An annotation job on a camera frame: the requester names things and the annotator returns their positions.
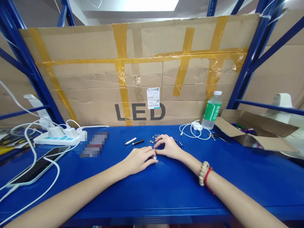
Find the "blue shelf frame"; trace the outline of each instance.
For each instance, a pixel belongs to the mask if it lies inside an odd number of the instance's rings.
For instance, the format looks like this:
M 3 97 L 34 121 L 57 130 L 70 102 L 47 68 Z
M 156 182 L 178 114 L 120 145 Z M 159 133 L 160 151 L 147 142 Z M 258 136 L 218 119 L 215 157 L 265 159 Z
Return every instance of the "blue shelf frame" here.
M 71 10 L 69 0 L 60 0 L 62 4 L 62 10 L 58 20 L 58 27 L 63 27 L 65 20 L 67 20 L 69 26 L 76 26 L 74 16 Z M 272 56 L 279 48 L 281 48 L 286 42 L 294 37 L 304 27 L 304 17 L 302 17 L 285 35 L 283 35 L 268 51 L 261 55 L 265 49 L 265 46 L 269 40 L 272 30 L 277 21 L 270 23 L 277 18 L 283 9 L 284 0 L 259 0 L 256 13 L 262 13 L 264 17 L 260 19 L 259 25 L 253 37 L 252 43 L 248 50 L 247 57 L 244 65 L 232 92 L 229 100 L 228 109 L 237 109 L 239 104 L 253 105 L 278 111 L 285 111 L 289 113 L 304 115 L 303 110 L 278 107 L 270 104 L 262 104 L 251 101 L 242 100 L 246 89 L 250 83 L 254 71 L 261 66 L 270 56 Z M 231 15 L 237 14 L 241 8 L 244 0 L 238 0 Z M 214 16 L 217 0 L 210 0 L 207 11 L 207 16 Z M 0 57 L 5 59 L 8 63 L 16 67 L 22 73 L 24 73 L 32 86 L 34 87 L 39 99 L 43 106 L 30 109 L 30 111 L 38 111 L 46 109 L 50 115 L 52 121 L 63 124 L 64 120 L 52 98 L 25 42 L 23 41 L 18 29 L 26 29 L 26 26 L 16 9 L 13 0 L 0 1 L 0 30 L 4 37 L 12 42 L 9 43 L 16 59 L 10 56 L 7 52 L 0 48 Z M 19 111 L 0 115 L 0 120 L 15 117 L 26 114 L 25 111 Z
M 76 26 L 69 1 L 61 0 L 61 4 L 62 11 L 58 25 L 63 26 L 66 19 L 69 26 Z M 57 124 L 64 124 L 64 120 L 54 102 L 54 99 L 52 98 L 18 29 L 26 29 L 26 26 L 19 15 L 13 0 L 0 1 L 0 30 L 3 36 L 14 44 L 13 45 L 8 42 L 16 56 L 16 59 L 5 52 L 2 48 L 0 48 L 0 56 L 28 77 L 41 100 L 43 106 L 30 109 L 29 111 L 46 109 L 52 121 Z M 24 115 L 26 113 L 27 112 L 25 111 L 19 111 L 0 115 L 0 120 Z
M 272 45 L 270 49 L 268 49 L 262 55 L 272 33 L 272 30 L 277 22 L 272 21 L 281 14 L 285 1 L 276 0 L 271 5 L 269 5 L 271 2 L 272 0 L 260 0 L 258 3 L 256 13 L 262 13 L 265 10 L 263 15 L 269 15 L 271 18 L 262 17 L 259 22 L 242 70 L 228 102 L 227 109 L 238 109 L 240 104 L 246 104 L 304 116 L 304 110 L 242 100 L 250 83 L 250 80 L 252 79 L 254 71 L 304 28 L 304 17 L 302 17 L 289 31 L 287 31 L 274 45 Z

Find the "ceiling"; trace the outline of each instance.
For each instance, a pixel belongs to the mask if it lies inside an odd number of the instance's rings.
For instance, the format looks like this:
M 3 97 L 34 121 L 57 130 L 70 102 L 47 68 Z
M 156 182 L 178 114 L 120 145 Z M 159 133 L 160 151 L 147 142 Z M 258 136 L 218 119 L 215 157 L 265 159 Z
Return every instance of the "ceiling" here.
M 195 18 L 207 15 L 209 0 L 179 0 L 174 11 L 118 11 L 118 3 L 126 0 L 102 0 L 100 7 L 94 7 L 89 1 L 74 0 L 84 15 L 89 19 L 97 19 L 101 24 L 126 23 L 142 21 L 159 21 L 171 18 Z M 222 15 L 236 0 L 218 0 L 216 15 Z
M 76 25 L 100 25 L 127 22 L 161 21 L 175 18 L 206 17 L 209 0 L 69 0 Z M 129 2 L 143 2 L 155 4 L 148 5 L 142 11 L 123 11 Z M 60 0 L 14 0 L 16 7 L 29 27 L 55 27 L 59 19 L 59 10 L 62 6 Z M 229 15 L 237 0 L 218 0 L 215 15 Z M 238 14 L 254 12 L 258 0 L 245 0 Z M 285 7 L 290 9 L 304 9 L 303 0 L 289 0 Z M 159 9 L 158 11 L 147 11 L 147 9 Z

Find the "wrist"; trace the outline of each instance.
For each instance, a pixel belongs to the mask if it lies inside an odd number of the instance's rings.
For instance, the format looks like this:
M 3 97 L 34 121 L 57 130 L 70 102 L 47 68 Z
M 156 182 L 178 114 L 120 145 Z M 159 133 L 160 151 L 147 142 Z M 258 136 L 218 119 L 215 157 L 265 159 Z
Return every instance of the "wrist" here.
M 187 154 L 188 153 L 186 151 L 180 149 L 179 151 L 177 151 L 175 159 L 179 160 L 180 162 L 184 162 Z
M 115 165 L 115 168 L 117 169 L 117 172 L 120 173 L 121 180 L 131 175 L 131 170 L 125 160 L 122 160 L 121 162 L 117 163 Z

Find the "hand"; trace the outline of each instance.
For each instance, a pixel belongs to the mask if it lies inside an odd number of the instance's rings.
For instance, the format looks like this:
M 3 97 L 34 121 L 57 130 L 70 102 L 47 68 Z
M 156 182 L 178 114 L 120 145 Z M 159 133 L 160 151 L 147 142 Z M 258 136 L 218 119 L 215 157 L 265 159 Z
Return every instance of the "hand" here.
M 152 146 L 135 148 L 131 153 L 122 161 L 123 167 L 127 170 L 128 175 L 139 173 L 153 163 L 157 163 L 157 159 L 149 159 L 154 156 L 155 151 Z
M 160 135 L 155 140 L 156 144 L 154 148 L 158 147 L 160 144 L 165 143 L 165 148 L 163 150 L 154 149 L 157 154 L 166 155 L 167 157 L 180 159 L 184 151 L 176 144 L 172 137 L 168 135 Z

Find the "phone screen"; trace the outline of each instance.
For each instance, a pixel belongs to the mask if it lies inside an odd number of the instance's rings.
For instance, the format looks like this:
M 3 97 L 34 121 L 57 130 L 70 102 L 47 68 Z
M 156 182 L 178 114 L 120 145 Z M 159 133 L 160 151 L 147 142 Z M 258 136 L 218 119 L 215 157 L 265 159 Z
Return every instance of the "phone screen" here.
M 65 150 L 67 150 L 69 147 L 68 146 L 64 146 L 64 147 L 56 147 L 51 149 L 47 154 L 45 154 L 44 156 L 48 156 L 48 155 L 52 155 L 52 154 L 58 154 L 61 152 L 64 152 Z M 58 158 L 60 155 L 55 155 L 55 156 L 50 156 L 48 157 L 48 159 L 50 160 L 55 160 L 56 158 Z M 43 157 L 41 157 L 39 160 L 36 161 L 36 164 L 34 165 L 33 168 L 31 168 L 31 170 L 29 170 L 26 174 L 24 174 L 22 177 L 20 177 L 19 179 L 15 180 L 14 182 L 12 182 L 12 184 L 18 184 L 18 183 L 24 183 L 24 182 L 29 182 L 32 181 L 36 176 L 38 176 L 46 167 L 48 167 L 51 162 L 45 160 Z M 28 168 L 26 168 L 22 173 L 18 174 L 16 177 L 14 177 L 13 179 L 17 178 L 18 176 L 20 176 L 21 174 L 23 174 L 25 171 L 27 171 L 31 166 L 29 166 Z

